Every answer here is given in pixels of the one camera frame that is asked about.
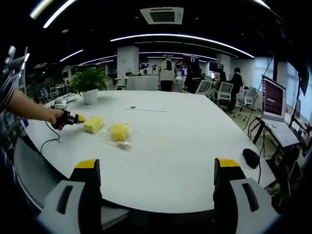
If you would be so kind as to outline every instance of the yellow sponge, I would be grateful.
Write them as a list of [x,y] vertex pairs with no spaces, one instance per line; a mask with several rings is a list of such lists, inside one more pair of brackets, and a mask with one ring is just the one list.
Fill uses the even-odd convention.
[[83,128],[88,133],[96,133],[104,124],[104,121],[101,117],[95,116],[91,119],[88,119],[83,124]]
[[125,124],[115,124],[111,127],[111,137],[115,141],[129,140],[129,127]]

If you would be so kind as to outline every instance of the potted plant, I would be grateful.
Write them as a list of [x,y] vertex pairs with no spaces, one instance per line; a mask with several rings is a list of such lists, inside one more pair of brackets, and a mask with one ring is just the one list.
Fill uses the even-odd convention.
[[104,75],[102,68],[93,69],[87,67],[84,71],[76,72],[73,75],[71,87],[74,93],[83,96],[86,105],[94,104],[98,98],[98,90],[106,90],[105,81],[109,79]]

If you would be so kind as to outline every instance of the ceiling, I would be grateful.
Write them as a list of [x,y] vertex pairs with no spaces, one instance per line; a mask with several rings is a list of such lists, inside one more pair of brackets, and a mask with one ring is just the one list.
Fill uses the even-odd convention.
[[[216,40],[255,57],[271,57],[289,61],[298,71],[307,72],[306,62],[312,47],[304,38],[301,26],[308,25],[308,15],[298,1],[283,6],[277,1],[266,0],[271,11],[253,0],[177,1],[158,0],[138,2],[127,0],[77,0],[46,29],[43,25],[67,0],[52,2],[37,19],[29,13],[36,0],[13,1],[18,5],[8,42],[18,48],[29,45],[31,56],[27,69],[38,63],[59,62],[79,51],[62,65],[83,62],[115,55],[117,48],[135,45],[140,52],[182,52],[216,58],[219,53],[232,58],[249,59],[236,50],[207,41],[176,37],[143,37],[110,42],[111,39],[138,34],[184,34]],[[140,9],[161,6],[184,8],[181,25],[150,25]]]

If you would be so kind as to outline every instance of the striped sleeve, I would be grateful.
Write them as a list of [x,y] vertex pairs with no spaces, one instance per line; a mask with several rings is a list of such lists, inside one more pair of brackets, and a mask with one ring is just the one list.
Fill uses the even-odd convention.
[[0,77],[0,113],[5,109],[14,92],[14,85],[9,77]]

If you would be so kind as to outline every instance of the desk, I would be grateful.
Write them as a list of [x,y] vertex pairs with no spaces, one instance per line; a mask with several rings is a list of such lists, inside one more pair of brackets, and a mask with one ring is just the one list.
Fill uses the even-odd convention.
[[[247,178],[256,181],[259,169],[250,168],[245,148],[259,151],[241,129],[203,95],[153,91],[99,91],[98,104],[68,104],[68,110],[85,117],[100,116],[105,126],[96,134],[82,125],[65,126],[60,141],[44,145],[44,157],[69,177],[76,164],[98,158],[104,199],[125,207],[160,213],[191,213],[214,208],[216,157],[236,160]],[[168,112],[138,111],[148,108]],[[101,133],[117,121],[135,129],[131,148],[124,151],[102,143]],[[30,120],[26,132],[40,149],[55,134],[42,121]],[[261,158],[260,185],[275,178]]]

